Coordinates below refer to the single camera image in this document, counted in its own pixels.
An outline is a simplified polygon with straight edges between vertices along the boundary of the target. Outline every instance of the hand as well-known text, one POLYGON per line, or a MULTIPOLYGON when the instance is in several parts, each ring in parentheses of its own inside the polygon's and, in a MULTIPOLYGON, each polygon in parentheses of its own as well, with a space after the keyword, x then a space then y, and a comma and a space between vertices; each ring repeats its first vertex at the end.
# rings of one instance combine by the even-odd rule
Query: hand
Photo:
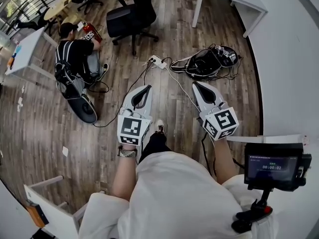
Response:
POLYGON ((123 149, 124 150, 135 150, 136 146, 135 145, 130 145, 130 144, 123 144, 123 149))

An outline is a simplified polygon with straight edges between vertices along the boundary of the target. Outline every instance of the wooden floor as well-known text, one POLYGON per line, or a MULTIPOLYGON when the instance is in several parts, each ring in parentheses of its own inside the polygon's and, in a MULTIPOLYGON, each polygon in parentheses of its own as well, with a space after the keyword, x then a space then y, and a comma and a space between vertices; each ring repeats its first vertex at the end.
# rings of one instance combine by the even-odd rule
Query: wooden floor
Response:
MULTIPOLYGON (((234 107, 240 121, 236 134, 259 134, 257 83, 252 58, 247 41, 242 37, 240 20, 229 6, 229 1, 203 0, 197 28, 192 28, 196 0, 153 0, 157 19, 149 32, 158 35, 159 42, 147 37, 138 38, 135 57, 131 55, 130 38, 114 46, 107 33, 106 13, 120 7, 120 3, 117 0, 103 2, 104 6, 97 5, 85 16, 101 32, 101 60, 110 64, 110 72, 104 78, 110 92, 90 94, 100 118, 97 124, 104 125, 114 117, 129 86, 143 71, 143 64, 151 55, 181 59, 216 43, 234 48, 244 60, 235 80, 222 79, 210 84, 216 86, 229 105, 234 107)), ((58 41, 57 28, 52 37, 58 41)), ((45 59, 42 67, 53 72, 53 48, 41 41, 36 54, 45 59)), ((30 70, 25 70, 24 75, 39 84, 15 77, 6 77, 3 83, 0 98, 0 149, 3 153, 0 177, 25 203, 23 184, 63 175, 63 182, 49 186, 41 193, 56 204, 67 201, 70 211, 74 212, 88 201, 92 193, 100 189, 110 192, 118 161, 117 122, 107 128, 82 123, 56 90, 55 82, 30 70), (19 97, 23 98, 23 107, 17 112, 19 97), (67 157, 62 154, 63 146, 69 149, 67 157)), ((184 74, 174 76, 192 97, 192 80, 184 74)), ((196 108, 166 70, 151 69, 146 83, 153 86, 151 115, 154 122, 158 118, 164 120, 167 145, 206 166, 200 143, 204 130, 196 121, 196 108)), ((142 84, 143 78, 135 87, 142 84)), ((214 151, 208 138, 205 145, 212 167, 214 151)), ((243 162, 243 145, 230 145, 236 159, 243 162)))

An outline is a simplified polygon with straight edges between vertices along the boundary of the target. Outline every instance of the forearm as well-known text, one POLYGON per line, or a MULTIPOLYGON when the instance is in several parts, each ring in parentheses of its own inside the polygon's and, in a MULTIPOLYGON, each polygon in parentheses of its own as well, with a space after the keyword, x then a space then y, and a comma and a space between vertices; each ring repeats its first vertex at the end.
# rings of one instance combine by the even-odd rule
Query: forearm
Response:
MULTIPOLYGON (((123 146, 124 149, 135 149, 132 145, 123 146)), ((113 186, 112 196, 130 201, 136 185, 135 157, 119 157, 113 186)))
POLYGON ((214 149, 217 182, 223 184, 225 181, 237 175, 236 167, 226 138, 215 141, 214 149))

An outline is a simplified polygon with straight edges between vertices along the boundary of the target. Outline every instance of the screen display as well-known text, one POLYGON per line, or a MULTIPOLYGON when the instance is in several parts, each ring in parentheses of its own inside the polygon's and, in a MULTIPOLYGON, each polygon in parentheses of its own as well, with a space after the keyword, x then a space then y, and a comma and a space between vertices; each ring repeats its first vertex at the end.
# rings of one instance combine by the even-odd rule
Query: screen display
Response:
POLYGON ((291 181, 297 165, 297 157, 268 157, 249 155, 248 178, 291 181))

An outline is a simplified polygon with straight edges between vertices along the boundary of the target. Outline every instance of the black bag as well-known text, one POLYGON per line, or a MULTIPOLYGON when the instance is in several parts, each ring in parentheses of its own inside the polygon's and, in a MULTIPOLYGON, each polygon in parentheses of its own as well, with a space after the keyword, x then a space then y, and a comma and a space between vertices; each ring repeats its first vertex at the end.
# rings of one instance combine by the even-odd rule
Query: black bag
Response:
POLYGON ((214 45, 172 62, 170 69, 176 73, 186 73, 195 80, 212 80, 221 68, 233 68, 237 62, 237 53, 232 48, 214 45))

